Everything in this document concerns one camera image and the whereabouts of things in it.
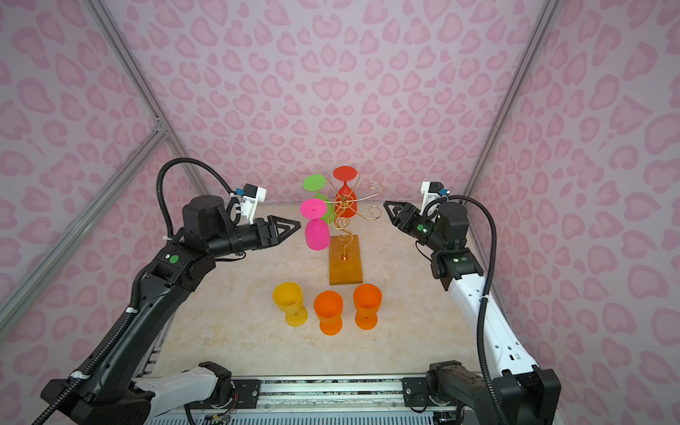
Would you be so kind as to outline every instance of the white cable tie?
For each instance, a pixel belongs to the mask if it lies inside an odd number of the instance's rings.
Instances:
[[[71,377],[75,379],[90,379],[91,376],[92,375],[85,375],[81,371],[75,371],[71,374]]]

